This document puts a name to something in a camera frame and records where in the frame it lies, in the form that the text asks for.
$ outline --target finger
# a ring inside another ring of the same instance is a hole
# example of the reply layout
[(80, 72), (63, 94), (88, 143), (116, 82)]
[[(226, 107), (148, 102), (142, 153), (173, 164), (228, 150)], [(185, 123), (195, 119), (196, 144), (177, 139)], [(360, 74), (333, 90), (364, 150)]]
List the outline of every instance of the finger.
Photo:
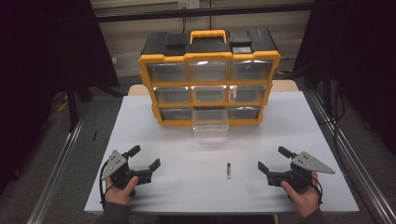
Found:
[(312, 183), (315, 187), (318, 187), (318, 173), (317, 173), (316, 171), (312, 171), (312, 172), (311, 172), (311, 176), (312, 176), (311, 183)]
[(134, 187), (136, 187), (138, 181), (139, 181), (139, 178), (137, 176), (132, 177), (132, 179), (129, 180), (129, 182), (124, 190), (128, 194), (130, 194), (132, 192), (132, 190), (134, 190)]
[(289, 194), (290, 198), (294, 202), (297, 202), (299, 200), (300, 194), (298, 194), (288, 182), (282, 181), (280, 182), (280, 185), (282, 186), (282, 189)]

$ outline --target black cable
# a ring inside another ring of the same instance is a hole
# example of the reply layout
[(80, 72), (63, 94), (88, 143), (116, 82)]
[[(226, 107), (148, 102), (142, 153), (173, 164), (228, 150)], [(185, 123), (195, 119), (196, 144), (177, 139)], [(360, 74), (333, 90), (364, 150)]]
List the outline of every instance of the black cable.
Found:
[(297, 70), (295, 70), (295, 71), (292, 71), (292, 72), (291, 72), (287, 77), (285, 77), (284, 79), (295, 79), (295, 78), (298, 78), (298, 77), (303, 77), (303, 76), (304, 76), (304, 73), (305, 73), (307, 70), (313, 68), (313, 67), (316, 66), (318, 63), (319, 63), (319, 60), (313, 60), (313, 61), (307, 63), (306, 65), (304, 65), (303, 67), (301, 67), (301, 68), (299, 68), (299, 69), (297, 69)]
[(280, 61), (291, 60), (291, 59), (297, 59), (297, 58), (283, 58), (283, 59), (280, 59)]
[(183, 17), (183, 34), (186, 31), (186, 18)]
[[(344, 100), (343, 100), (343, 98), (342, 98), (341, 92), (339, 92), (339, 94), (340, 94), (341, 102), (343, 103), (343, 108), (344, 108), (344, 109), (343, 109), (343, 114), (342, 114), (342, 116), (344, 116), (344, 114), (345, 114), (345, 104), (344, 104)], [(336, 107), (336, 109), (335, 109), (334, 116), (335, 116), (336, 118), (338, 117), (338, 109), (337, 109), (337, 107)], [(340, 149), (338, 148), (338, 145), (337, 145), (338, 125), (337, 125), (337, 123), (336, 123), (336, 120), (333, 120), (332, 123), (333, 123), (333, 127), (334, 127), (333, 144), (334, 144), (335, 152), (336, 152), (336, 154), (337, 154), (337, 156), (338, 156), (338, 160), (339, 160), (340, 163), (341, 163), (341, 168), (342, 168), (342, 170), (344, 171), (346, 177), (349, 178), (349, 181), (350, 181), (350, 183), (352, 184), (352, 187), (355, 189), (355, 191), (358, 193), (359, 197), (361, 198), (361, 201), (363, 202), (364, 207), (366, 208), (367, 212), (369, 213), (371, 219), (373, 220), (373, 222), (374, 222), (375, 224), (378, 224), (378, 223), (376, 222), (376, 220), (375, 220), (374, 214), (370, 211), (370, 209), (369, 209), (368, 206), (367, 206), (367, 203), (363, 200), (363, 197), (362, 197), (361, 193), (358, 191), (358, 188), (356, 187), (355, 182), (352, 180), (352, 178), (350, 177), (350, 174), (349, 174), (348, 170), (346, 169), (346, 166), (345, 166), (345, 164), (344, 164), (344, 161), (343, 161), (343, 159), (342, 159), (342, 157), (341, 157)]]
[[(212, 8), (212, 0), (209, 0), (209, 7)], [(212, 30), (212, 16), (209, 16), (209, 30)]]
[(311, 183), (312, 188), (314, 188), (314, 190), (318, 193), (319, 198), (318, 198), (318, 204), (321, 205), (323, 204), (322, 196), (323, 196), (323, 188), (321, 186), (321, 184), (319, 183), (319, 181), (317, 179), (315, 179), (314, 177), (312, 177), (315, 181), (317, 181), (318, 185), (320, 186), (320, 190), (318, 189), (317, 186), (315, 186), (314, 184)]
[(113, 185), (111, 185), (110, 187), (108, 187), (105, 191), (105, 195), (107, 194), (107, 192), (113, 187)]
[(278, 71), (278, 73), (291, 74), (292, 72), (290, 70), (282, 70)]
[(100, 198), (101, 198), (101, 204), (103, 209), (105, 209), (105, 205), (106, 205), (106, 195), (103, 193), (103, 184), (102, 184), (102, 176), (103, 176), (103, 171), (105, 170), (106, 166), (107, 166), (107, 162), (105, 161), (105, 163), (103, 163), (103, 166), (100, 170), (100, 175), (99, 175), (99, 191), (100, 191)]
[[(340, 98), (341, 106), (342, 106), (342, 111), (343, 111), (342, 114), (341, 114), (340, 116), (338, 116), (338, 98)], [(336, 88), (336, 91), (335, 91), (335, 99), (334, 99), (334, 102), (332, 103), (332, 111), (333, 111), (333, 110), (335, 110), (335, 111), (334, 111), (335, 116), (334, 116), (333, 119), (330, 119), (330, 120), (328, 120), (328, 121), (320, 122), (320, 121), (323, 119), (324, 115), (327, 114), (327, 112), (324, 112), (324, 113), (321, 113), (321, 114), (317, 115), (317, 116), (315, 117), (315, 119), (317, 120), (318, 124), (319, 124), (319, 125), (322, 125), (322, 124), (335, 123), (335, 122), (337, 122), (338, 120), (340, 120), (340, 119), (345, 115), (345, 113), (346, 113), (346, 106), (345, 106), (343, 94), (342, 94), (342, 92), (341, 92), (341, 90), (340, 90), (338, 84), (337, 84), (337, 88)]]

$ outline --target storage organizer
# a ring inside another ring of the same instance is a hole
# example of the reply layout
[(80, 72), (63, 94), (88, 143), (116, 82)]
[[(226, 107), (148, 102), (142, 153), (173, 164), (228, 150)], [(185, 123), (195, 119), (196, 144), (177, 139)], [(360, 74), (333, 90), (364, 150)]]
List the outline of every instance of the storage organizer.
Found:
[(250, 29), (153, 33), (139, 64), (158, 122), (208, 135), (262, 122), (279, 61), (268, 30)]

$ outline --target table surface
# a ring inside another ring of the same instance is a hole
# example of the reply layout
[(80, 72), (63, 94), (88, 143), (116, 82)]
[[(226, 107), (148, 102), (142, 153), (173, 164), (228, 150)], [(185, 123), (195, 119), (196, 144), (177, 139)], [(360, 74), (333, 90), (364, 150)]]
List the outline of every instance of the table surface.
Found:
[[(294, 205), (282, 188), (268, 186), (257, 163), (263, 162), (270, 171), (288, 171), (290, 159), (277, 152), (283, 146), (297, 154), (306, 151), (335, 170), (335, 175), (318, 174), (324, 192), (322, 211), (359, 211), (303, 93), (271, 92), (263, 113), (260, 125), (230, 127), (225, 142), (198, 143), (192, 128), (159, 125), (149, 96), (126, 96), (102, 164), (112, 150), (123, 153), (135, 145), (142, 150), (129, 159), (131, 169), (147, 169), (161, 159), (152, 182), (135, 188), (131, 205), (135, 214), (275, 214), (293, 212)], [(103, 211), (98, 181), (97, 176), (86, 212)]]

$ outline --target metal frame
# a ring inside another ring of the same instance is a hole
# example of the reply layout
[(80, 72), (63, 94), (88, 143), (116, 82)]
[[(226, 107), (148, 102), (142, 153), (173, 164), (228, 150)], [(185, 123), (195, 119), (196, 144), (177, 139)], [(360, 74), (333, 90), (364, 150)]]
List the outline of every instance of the metal frame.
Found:
[(332, 135), (334, 135), (334, 131), (337, 130), (336, 144), (338, 144), (338, 146), (341, 148), (342, 152), (346, 156), (346, 159), (349, 162), (353, 172), (361, 182), (361, 185), (364, 187), (365, 191), (370, 197), (370, 200), (372, 201), (384, 223), (396, 223), (395, 212), (392, 210), (390, 203), (388, 202), (378, 185), (371, 178), (367, 170), (364, 168), (364, 165), (361, 163), (361, 160), (355, 153), (355, 150), (353, 149), (352, 145), (349, 144), (347, 138), (344, 136), (344, 133), (338, 127), (337, 123), (331, 122), (331, 118), (327, 116), (326, 109), (324, 108), (324, 102), (318, 92), (310, 91), (309, 95), (315, 103), (315, 106), (317, 107), (319, 113), (323, 114), (324, 120), (328, 122), (327, 126), (330, 129)]
[(177, 3), (177, 0), (116, 0), (116, 1), (92, 1), (92, 8), (109, 8), (109, 7), (135, 7), (135, 6), (146, 6), (154, 4), (166, 4), (166, 3)]
[(154, 11), (154, 12), (140, 12), (140, 13), (125, 13), (125, 14), (103, 14), (91, 18), (73, 18), (73, 19), (59, 19), (52, 22), (113, 22), (113, 21), (144, 21), (144, 20), (159, 20), (159, 19), (173, 19), (173, 18), (188, 18), (188, 17), (203, 17), (203, 16), (224, 16), (237, 14), (252, 14), (252, 13), (269, 13), (269, 12), (289, 12), (289, 11), (308, 11), (316, 7), (329, 7), (338, 5), (338, 1), (330, 1), (325, 3), (298, 3), (298, 4), (282, 4), (282, 5), (268, 5), (258, 7), (212, 7), (212, 8), (198, 8), (186, 10), (168, 10), (168, 11)]
[(37, 200), (35, 208), (30, 215), (27, 224), (40, 224), (44, 221), (44, 217), (46, 216), (47, 211), (50, 207), (52, 197), (55, 194), (59, 180), (61, 179), (61, 176), (64, 172), (64, 167), (66, 166), (67, 160), (70, 157), (74, 144), (78, 139), (78, 134), (82, 127), (82, 123), (85, 120), (86, 115), (88, 114), (89, 107), (90, 104), (81, 105), (80, 120), (78, 121), (78, 124), (74, 131), (72, 133), (69, 133), (69, 135), (67, 136), (66, 142), (64, 143), (64, 148), (61, 151), (61, 155), (55, 163), (55, 167), (53, 168), (52, 173), (49, 176), (46, 187), (44, 187), (40, 198)]

